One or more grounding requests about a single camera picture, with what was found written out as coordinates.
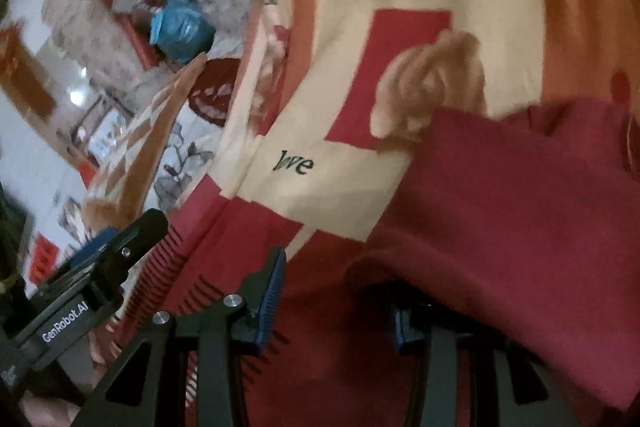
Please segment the person's left hand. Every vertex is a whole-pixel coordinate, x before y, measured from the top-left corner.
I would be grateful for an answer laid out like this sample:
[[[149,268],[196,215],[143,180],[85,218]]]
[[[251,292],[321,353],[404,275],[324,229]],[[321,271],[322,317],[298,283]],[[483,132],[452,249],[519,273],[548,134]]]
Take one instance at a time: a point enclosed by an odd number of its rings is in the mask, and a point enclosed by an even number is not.
[[[88,397],[121,353],[122,348],[115,341],[100,339],[91,332],[62,355],[63,375],[70,377],[83,398]],[[60,395],[45,398],[29,390],[18,407],[32,426],[70,426],[80,411],[79,405]]]

